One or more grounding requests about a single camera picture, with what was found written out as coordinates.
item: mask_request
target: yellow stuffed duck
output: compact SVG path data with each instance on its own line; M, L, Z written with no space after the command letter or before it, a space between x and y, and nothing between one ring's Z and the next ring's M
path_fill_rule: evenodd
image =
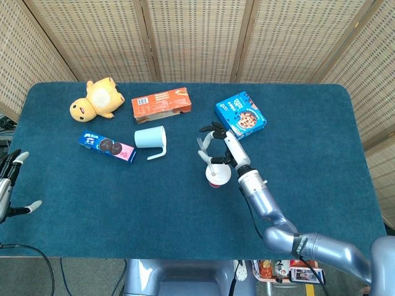
M86 122L96 115L113 118L112 112L125 102L123 96L115 88L111 77L96 83L86 83L86 97L75 100L70 106L70 114L76 121Z

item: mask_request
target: paper cup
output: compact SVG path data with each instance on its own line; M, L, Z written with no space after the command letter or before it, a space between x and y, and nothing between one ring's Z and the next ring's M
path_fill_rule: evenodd
M209 166L206 168L206 178L211 187L218 188L226 184L230 180L231 170L228 165L216 164L212 165L215 171L215 176L212 175Z
M157 126L135 131L135 144L137 148L162 148L162 152L147 158L151 160L166 154L166 132L165 128Z

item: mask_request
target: blue box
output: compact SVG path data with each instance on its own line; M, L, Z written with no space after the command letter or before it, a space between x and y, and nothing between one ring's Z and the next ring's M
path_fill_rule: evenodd
M107 156L117 157L128 163L131 163L136 154L136 149L134 147L115 142L110 138L88 130L82 132L78 142L88 149L95 150Z
M266 119L248 94L243 91L215 105L215 114L238 139L261 130Z

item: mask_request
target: cookie box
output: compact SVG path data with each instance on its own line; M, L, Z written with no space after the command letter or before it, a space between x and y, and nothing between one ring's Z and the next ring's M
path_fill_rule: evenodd
M266 125L266 119L248 94L243 91L215 105L215 114L238 139L242 139Z
M117 157L128 163L132 162L136 154L136 149L134 147L115 142L110 138L88 130L82 132L78 142L88 149L95 150L108 156Z
M137 123L156 120L172 115L190 112L192 103L186 88L137 97L131 100L133 116Z

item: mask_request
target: blue carpet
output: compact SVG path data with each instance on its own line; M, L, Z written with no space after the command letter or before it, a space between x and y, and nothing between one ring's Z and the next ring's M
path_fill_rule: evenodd
M186 86L191 113L137 125L130 99ZM217 120L216 102L247 91L267 119L242 139L252 166L300 232L352 242L368 255L385 235L347 91L338 85L120 83L126 102L115 118L73 120L70 104L85 83L40 83L31 88L12 149L30 156L12 205L43 205L8 218L2 243L30 244L47 256L228 259L276 258L257 237L238 191L236 173L211 188L198 157L198 129ZM84 129L133 145L135 130L164 125L167 155L138 149L133 164L78 144ZM222 155L224 145L210 147ZM264 221L259 227L264 229Z

